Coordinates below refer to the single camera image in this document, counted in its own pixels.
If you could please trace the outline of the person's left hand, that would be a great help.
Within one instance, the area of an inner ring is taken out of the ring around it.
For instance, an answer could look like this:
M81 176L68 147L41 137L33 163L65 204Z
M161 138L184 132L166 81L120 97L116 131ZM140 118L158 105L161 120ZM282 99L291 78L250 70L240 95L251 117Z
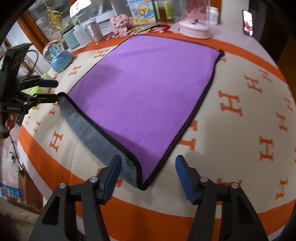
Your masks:
M8 131L11 131L15 127L16 122L18 120L18 116L19 115L17 113L12 113L8 117L8 119L6 120L6 123L5 123L5 127Z

